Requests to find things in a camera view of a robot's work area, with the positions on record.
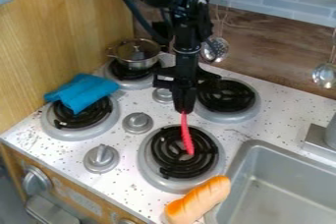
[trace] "blue cloth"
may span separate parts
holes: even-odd
[[[76,115],[118,88],[119,86],[112,81],[92,75],[78,74],[68,84],[44,94],[44,99],[48,102],[61,100]]]

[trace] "stove knob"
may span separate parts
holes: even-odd
[[[144,134],[153,127],[153,120],[144,113],[133,113],[123,120],[123,128],[130,134]]]
[[[118,221],[118,224],[137,224],[137,223],[132,220],[128,220],[128,219],[120,219]]]
[[[170,104],[173,102],[173,94],[166,88],[157,88],[153,92],[152,97],[155,101],[162,104]]]
[[[44,191],[51,190],[52,184],[49,178],[34,166],[27,167],[27,174],[23,181],[23,188],[27,195],[35,196]]]
[[[118,151],[105,144],[91,149],[84,157],[84,167],[91,173],[107,173],[114,169],[118,163]]]

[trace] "speckled white countertop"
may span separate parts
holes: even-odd
[[[264,140],[336,166],[333,162],[301,150],[309,125],[314,123],[326,126],[336,112],[336,101],[218,68],[205,66],[204,69],[252,85],[262,99],[261,110],[257,116],[240,124],[215,124],[195,114],[189,116],[190,125],[213,133],[223,144],[227,157],[225,169],[241,143],[246,140]],[[162,105],[153,101],[152,91],[153,88],[127,91],[119,99],[121,117],[117,125],[91,140],[67,142],[50,138],[41,130],[40,110],[4,133],[1,138],[13,149],[142,220],[160,223],[159,217],[164,205],[181,196],[159,191],[142,178],[137,169],[137,151],[147,134],[127,134],[121,126],[122,119],[133,112],[150,115],[154,119],[153,130],[179,124],[180,115],[174,111],[173,105]],[[120,153],[121,161],[109,173],[90,174],[82,164],[84,155],[101,143],[115,147]]]

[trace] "pot handle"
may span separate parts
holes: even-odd
[[[108,47],[107,49],[106,49],[106,55],[108,56],[108,57],[112,57],[112,58],[117,58],[117,56],[114,54],[114,48],[115,47]]]

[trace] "wooden cabinet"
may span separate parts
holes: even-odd
[[[42,164],[18,153],[7,145],[0,143],[0,150],[23,201],[26,201],[28,198],[21,184],[22,178],[25,175],[23,167],[32,165],[40,169],[51,180],[53,184],[51,194],[66,202],[83,215],[96,220],[98,223],[117,224],[120,219],[128,219],[137,224],[144,224],[143,221],[129,212],[51,171]]]
[[[14,0],[0,5],[0,133],[39,108],[43,94],[107,61],[133,37],[122,0]]]

